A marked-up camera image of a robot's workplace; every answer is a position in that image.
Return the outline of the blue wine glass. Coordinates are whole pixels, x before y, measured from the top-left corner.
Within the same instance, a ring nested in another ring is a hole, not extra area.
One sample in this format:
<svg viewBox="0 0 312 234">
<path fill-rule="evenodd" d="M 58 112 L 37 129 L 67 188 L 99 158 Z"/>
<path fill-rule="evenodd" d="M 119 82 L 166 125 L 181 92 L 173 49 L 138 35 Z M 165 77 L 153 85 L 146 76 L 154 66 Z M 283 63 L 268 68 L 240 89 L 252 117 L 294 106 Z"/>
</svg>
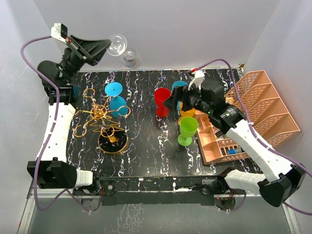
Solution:
<svg viewBox="0 0 312 234">
<path fill-rule="evenodd" d="M 114 117 L 121 117 L 128 114 L 127 103 L 125 99 L 120 96 L 122 90 L 123 87 L 118 82 L 111 82 L 104 89 L 105 94 L 111 98 L 110 110 Z"/>
</svg>

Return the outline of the yellow wine glass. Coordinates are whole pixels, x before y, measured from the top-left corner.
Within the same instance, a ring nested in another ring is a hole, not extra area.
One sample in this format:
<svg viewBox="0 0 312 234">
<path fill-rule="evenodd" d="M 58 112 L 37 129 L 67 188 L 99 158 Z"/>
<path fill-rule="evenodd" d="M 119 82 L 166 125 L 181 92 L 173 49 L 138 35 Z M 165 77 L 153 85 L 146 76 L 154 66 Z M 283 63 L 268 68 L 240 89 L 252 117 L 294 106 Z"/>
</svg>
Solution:
<svg viewBox="0 0 312 234">
<path fill-rule="evenodd" d="M 193 117 L 195 114 L 196 110 L 194 108 L 188 110 L 188 111 L 182 111 L 180 110 L 180 115 L 181 117 L 178 119 L 178 124 L 180 125 L 181 121 L 185 117 Z"/>
</svg>

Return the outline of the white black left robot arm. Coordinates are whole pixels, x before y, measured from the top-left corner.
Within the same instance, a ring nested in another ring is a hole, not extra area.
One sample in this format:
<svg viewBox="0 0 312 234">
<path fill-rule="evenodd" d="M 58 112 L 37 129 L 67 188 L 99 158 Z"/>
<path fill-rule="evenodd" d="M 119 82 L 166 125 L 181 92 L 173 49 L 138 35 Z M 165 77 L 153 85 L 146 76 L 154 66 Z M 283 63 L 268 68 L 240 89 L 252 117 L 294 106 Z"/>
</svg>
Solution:
<svg viewBox="0 0 312 234">
<path fill-rule="evenodd" d="M 74 36 L 61 39 L 66 43 L 61 61 L 44 60 L 33 69 L 48 96 L 49 118 L 44 142 L 36 159 L 28 161 L 27 172 L 33 178 L 35 194 L 38 189 L 81 189 L 94 195 L 101 187 L 98 176 L 67 163 L 67 139 L 78 100 L 78 87 L 72 78 L 84 64 L 96 65 L 111 42 Z"/>
</svg>

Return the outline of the clear wine glass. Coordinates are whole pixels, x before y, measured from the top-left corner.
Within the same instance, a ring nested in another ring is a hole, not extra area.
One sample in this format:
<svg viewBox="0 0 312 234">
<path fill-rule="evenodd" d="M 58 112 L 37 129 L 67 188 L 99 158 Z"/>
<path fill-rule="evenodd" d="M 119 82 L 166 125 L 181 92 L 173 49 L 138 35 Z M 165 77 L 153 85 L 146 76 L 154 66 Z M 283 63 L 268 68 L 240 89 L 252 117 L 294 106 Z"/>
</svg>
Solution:
<svg viewBox="0 0 312 234">
<path fill-rule="evenodd" d="M 138 53 L 128 46 L 127 39 L 121 34 L 114 34 L 109 37 L 111 44 L 106 49 L 113 57 L 119 57 L 121 63 L 130 69 L 140 66 Z"/>
</svg>

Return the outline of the red wine glass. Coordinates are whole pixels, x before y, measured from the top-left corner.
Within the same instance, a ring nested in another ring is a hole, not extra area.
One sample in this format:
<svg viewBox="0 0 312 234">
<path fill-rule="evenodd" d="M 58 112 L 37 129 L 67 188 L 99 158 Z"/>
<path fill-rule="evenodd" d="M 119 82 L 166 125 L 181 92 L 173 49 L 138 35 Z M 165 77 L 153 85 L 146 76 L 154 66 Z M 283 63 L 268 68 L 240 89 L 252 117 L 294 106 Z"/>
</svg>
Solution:
<svg viewBox="0 0 312 234">
<path fill-rule="evenodd" d="M 166 117 L 169 114 L 169 110 L 163 105 L 163 102 L 166 101 L 170 96 L 171 91 L 166 88 L 158 88 L 155 90 L 154 98 L 157 105 L 156 115 L 158 117 Z"/>
</svg>

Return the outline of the green wine glass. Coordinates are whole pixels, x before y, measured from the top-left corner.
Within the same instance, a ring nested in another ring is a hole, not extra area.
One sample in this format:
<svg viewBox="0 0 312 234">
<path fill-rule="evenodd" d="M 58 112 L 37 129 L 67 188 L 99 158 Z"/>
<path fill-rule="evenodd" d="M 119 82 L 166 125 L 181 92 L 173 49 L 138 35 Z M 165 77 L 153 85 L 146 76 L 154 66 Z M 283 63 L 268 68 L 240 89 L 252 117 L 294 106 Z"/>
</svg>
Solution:
<svg viewBox="0 0 312 234">
<path fill-rule="evenodd" d="M 180 135 L 178 143 L 182 146 L 189 146 L 192 143 L 193 136 L 198 129 L 198 122 L 193 117 L 184 117 L 180 122 Z"/>
</svg>

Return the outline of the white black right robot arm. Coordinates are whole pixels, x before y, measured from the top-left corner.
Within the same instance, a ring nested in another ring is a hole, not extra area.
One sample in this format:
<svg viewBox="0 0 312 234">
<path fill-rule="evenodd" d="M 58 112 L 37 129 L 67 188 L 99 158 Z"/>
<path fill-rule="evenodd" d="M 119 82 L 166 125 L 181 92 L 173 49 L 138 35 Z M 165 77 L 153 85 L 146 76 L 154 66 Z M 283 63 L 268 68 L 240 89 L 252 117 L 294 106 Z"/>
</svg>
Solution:
<svg viewBox="0 0 312 234">
<path fill-rule="evenodd" d="M 183 103 L 184 111 L 194 108 L 207 114 L 210 123 L 242 147 L 262 171 L 261 174 L 253 174 L 228 168 L 209 185 L 211 190 L 220 190 L 225 194 L 234 189 L 245 190 L 260 194 L 270 205 L 279 207 L 301 187 L 308 174 L 307 169 L 280 156 L 269 146 L 246 116 L 225 101 L 219 82 L 205 80 L 200 88 L 194 84 L 176 87 L 163 104 L 173 111 L 179 101 Z"/>
</svg>

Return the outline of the teal wine glass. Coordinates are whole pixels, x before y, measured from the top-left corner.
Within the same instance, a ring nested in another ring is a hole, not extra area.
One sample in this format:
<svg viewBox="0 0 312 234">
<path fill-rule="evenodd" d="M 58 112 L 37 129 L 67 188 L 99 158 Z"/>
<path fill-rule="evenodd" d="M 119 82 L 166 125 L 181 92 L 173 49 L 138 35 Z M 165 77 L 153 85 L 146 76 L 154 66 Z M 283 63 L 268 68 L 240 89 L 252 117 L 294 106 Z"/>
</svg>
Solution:
<svg viewBox="0 0 312 234">
<path fill-rule="evenodd" d="M 176 81 L 176 82 L 174 82 L 174 83 L 172 84 L 172 92 L 173 92 L 175 89 L 178 89 L 179 87 L 183 87 L 183 86 L 186 86 L 186 85 L 188 85 L 188 83 L 185 82 L 185 81 L 181 81 L 181 80 Z M 178 101 L 178 102 L 177 102 L 177 105 L 176 105 L 176 110 L 177 110 L 177 111 L 180 110 L 180 104 L 181 104 L 181 102 Z"/>
</svg>

